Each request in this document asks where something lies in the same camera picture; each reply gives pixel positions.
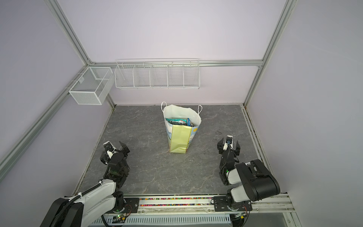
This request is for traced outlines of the blue snack packet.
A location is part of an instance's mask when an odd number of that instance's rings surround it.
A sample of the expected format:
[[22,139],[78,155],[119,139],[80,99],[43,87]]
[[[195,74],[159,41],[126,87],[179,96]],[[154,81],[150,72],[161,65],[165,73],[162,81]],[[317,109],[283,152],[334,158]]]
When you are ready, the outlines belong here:
[[187,126],[189,126],[189,127],[194,127],[195,126],[193,124],[193,122],[189,118],[187,118]]

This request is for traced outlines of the teal Fox's mint bag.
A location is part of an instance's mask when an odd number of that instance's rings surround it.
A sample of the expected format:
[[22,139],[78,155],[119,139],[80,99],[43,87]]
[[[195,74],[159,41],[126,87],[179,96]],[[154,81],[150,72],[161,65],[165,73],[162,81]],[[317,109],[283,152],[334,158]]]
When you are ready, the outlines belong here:
[[189,118],[187,119],[174,119],[174,118],[165,118],[165,120],[172,125],[184,125],[184,126],[190,126],[191,121]]

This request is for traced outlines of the paper bag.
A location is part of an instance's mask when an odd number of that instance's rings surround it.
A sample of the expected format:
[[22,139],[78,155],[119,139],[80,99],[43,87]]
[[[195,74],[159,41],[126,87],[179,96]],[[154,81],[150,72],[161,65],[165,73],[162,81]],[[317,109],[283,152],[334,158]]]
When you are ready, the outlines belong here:
[[[167,105],[166,102],[161,103],[161,111],[164,117],[165,128],[169,143],[169,152],[185,154],[194,138],[199,126],[201,125],[200,113],[203,107],[198,106],[198,110],[194,111],[191,108],[185,108],[175,105]],[[165,118],[187,119],[189,118],[194,127],[184,125],[169,124]]]

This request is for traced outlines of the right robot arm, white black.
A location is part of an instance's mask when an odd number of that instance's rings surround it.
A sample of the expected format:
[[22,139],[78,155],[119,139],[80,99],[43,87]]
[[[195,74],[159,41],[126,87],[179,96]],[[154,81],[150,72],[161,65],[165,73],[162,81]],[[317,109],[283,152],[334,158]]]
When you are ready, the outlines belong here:
[[239,161],[241,147],[233,143],[228,135],[217,143],[221,155],[219,175],[225,186],[238,184],[227,191],[226,202],[232,209],[238,209],[243,202],[260,201],[280,194],[280,186],[261,160],[244,163]]

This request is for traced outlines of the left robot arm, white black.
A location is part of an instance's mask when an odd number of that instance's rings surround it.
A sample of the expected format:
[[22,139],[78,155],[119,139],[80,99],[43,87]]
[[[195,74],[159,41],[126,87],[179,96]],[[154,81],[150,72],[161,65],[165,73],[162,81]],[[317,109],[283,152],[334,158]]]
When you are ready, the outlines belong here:
[[103,144],[101,162],[107,166],[103,177],[91,188],[71,197],[53,202],[42,227],[87,227],[108,211],[127,212],[127,204],[121,187],[129,175],[127,157],[130,153],[126,144],[120,142],[117,149],[111,142]]

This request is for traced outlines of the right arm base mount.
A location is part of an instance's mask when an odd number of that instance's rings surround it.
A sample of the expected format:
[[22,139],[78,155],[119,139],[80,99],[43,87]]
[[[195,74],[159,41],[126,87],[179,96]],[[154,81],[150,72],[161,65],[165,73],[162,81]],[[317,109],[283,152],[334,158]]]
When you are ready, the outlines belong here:
[[214,210],[217,212],[222,211],[252,211],[250,201],[235,202],[231,197],[215,196],[211,199],[211,204],[214,206]]

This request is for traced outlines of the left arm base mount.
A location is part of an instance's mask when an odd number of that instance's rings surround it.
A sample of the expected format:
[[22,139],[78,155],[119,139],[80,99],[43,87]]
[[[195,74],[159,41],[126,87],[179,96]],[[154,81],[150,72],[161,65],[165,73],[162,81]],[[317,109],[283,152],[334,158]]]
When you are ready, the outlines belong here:
[[113,208],[114,213],[137,213],[139,208],[139,198],[122,198],[116,199],[115,206]]

